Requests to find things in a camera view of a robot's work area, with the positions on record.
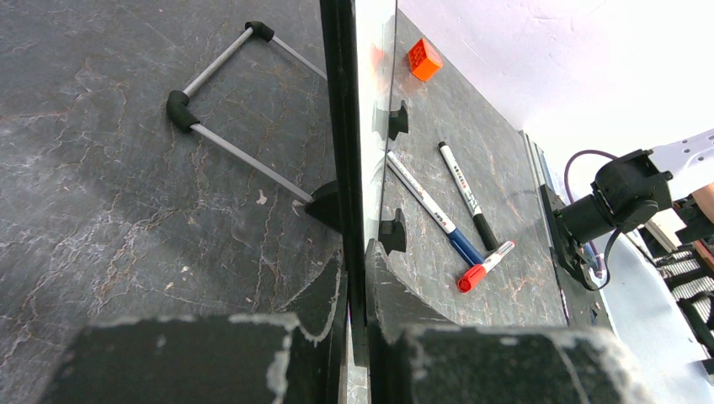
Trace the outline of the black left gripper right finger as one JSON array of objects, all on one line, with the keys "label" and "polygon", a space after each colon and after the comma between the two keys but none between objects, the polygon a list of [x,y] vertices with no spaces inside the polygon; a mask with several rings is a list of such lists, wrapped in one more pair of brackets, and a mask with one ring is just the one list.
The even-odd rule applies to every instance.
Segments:
[{"label": "black left gripper right finger", "polygon": [[382,244],[365,255],[373,403],[650,403],[637,360],[610,331],[465,327],[391,270]]}]

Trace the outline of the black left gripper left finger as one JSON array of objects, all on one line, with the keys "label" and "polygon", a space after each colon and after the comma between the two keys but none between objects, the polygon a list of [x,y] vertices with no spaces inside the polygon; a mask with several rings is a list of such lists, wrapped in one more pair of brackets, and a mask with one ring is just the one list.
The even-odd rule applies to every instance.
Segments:
[{"label": "black left gripper left finger", "polygon": [[339,256],[285,309],[164,316],[85,327],[44,403],[328,403],[344,329]]}]

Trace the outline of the white whiteboard black frame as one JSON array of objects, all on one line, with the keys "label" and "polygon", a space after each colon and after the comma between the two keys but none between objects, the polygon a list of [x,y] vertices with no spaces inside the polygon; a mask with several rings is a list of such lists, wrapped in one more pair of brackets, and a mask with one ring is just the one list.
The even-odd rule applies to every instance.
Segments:
[{"label": "white whiteboard black frame", "polygon": [[394,1],[323,1],[320,4],[326,66],[317,74],[328,84],[335,181],[312,193],[300,189],[246,152],[206,128],[189,111],[198,89],[251,38],[289,46],[264,22],[248,21],[244,31],[185,88],[168,94],[165,110],[173,125],[205,139],[259,170],[304,202],[306,212],[343,238],[349,276],[349,313],[354,362],[370,362],[366,263],[370,246],[406,248],[401,216],[381,217],[386,153],[397,135],[408,131],[405,105],[392,108],[397,36]]}]

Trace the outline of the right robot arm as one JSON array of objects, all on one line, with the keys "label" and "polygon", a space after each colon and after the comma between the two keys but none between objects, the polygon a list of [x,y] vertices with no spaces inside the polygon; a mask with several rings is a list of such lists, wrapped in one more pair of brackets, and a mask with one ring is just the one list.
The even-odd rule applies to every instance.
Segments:
[{"label": "right robot arm", "polygon": [[707,130],[607,162],[592,193],[557,210],[555,223],[579,244],[613,230],[630,232],[712,182],[713,130]]}]

